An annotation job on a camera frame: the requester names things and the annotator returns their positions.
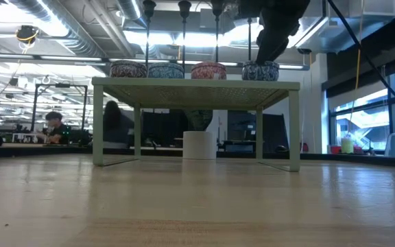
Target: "man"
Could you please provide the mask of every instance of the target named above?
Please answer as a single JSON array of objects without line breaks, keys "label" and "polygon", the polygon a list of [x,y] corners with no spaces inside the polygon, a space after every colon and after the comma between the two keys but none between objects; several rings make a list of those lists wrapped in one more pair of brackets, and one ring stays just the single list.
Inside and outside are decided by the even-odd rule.
[{"label": "man", "polygon": [[[54,144],[68,144],[68,127],[62,123],[62,114],[50,112],[45,115],[45,119],[48,121],[48,126],[53,128],[49,133],[48,141]],[[38,134],[38,137],[46,138],[44,134]]]}]

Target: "table leg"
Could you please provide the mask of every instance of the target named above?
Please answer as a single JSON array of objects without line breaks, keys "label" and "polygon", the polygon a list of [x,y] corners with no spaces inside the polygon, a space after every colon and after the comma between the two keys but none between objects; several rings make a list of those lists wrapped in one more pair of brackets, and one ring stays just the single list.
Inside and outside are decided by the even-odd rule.
[{"label": "table leg", "polygon": [[290,157],[289,171],[300,170],[300,98],[298,91],[289,91]]},{"label": "table leg", "polygon": [[93,163],[103,166],[103,86],[94,86]]},{"label": "table leg", "polygon": [[[263,119],[259,121],[259,115],[259,111],[257,111],[257,145],[259,144],[259,137],[263,136],[263,129],[260,130],[260,128],[263,128]],[[265,162],[264,160],[259,161],[260,163],[286,172],[300,171],[300,98],[298,91],[289,91],[289,129],[289,166],[276,165],[272,162]]]},{"label": "table leg", "polygon": [[141,157],[141,107],[139,104],[134,106],[134,153],[135,158]]},{"label": "table leg", "polygon": [[255,153],[258,161],[263,160],[263,107],[257,108],[256,112],[256,143]]}]

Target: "red patterned bowl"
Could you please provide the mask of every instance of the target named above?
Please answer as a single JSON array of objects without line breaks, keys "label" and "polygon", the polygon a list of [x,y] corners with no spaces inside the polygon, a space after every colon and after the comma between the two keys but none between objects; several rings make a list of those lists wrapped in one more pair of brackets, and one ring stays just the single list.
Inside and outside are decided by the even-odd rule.
[{"label": "red patterned bowl", "polygon": [[225,65],[217,62],[201,62],[191,69],[191,79],[226,80]]},{"label": "red patterned bowl", "polygon": [[110,76],[112,78],[146,78],[147,68],[138,62],[119,60],[112,63]]}]

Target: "person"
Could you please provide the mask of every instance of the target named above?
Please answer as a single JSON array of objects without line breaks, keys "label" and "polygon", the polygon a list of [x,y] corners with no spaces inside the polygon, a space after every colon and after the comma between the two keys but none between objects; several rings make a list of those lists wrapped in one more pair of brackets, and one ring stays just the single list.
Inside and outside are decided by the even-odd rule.
[{"label": "person", "polygon": [[117,147],[127,148],[130,125],[128,122],[115,101],[106,103],[103,115],[103,141],[107,144],[119,143],[122,145],[116,145]]},{"label": "person", "polygon": [[[48,141],[53,144],[68,144],[68,126],[62,123],[62,114],[50,112],[45,115],[49,128],[53,130],[49,133]],[[47,136],[38,134],[38,138],[45,139]]]}]

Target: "white cylinder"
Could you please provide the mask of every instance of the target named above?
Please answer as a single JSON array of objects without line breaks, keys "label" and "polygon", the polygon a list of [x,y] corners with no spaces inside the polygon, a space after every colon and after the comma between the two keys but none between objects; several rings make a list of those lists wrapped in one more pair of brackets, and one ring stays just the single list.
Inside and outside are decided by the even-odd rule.
[{"label": "white cylinder", "polygon": [[217,144],[212,132],[184,132],[182,158],[214,160],[216,159]]}]

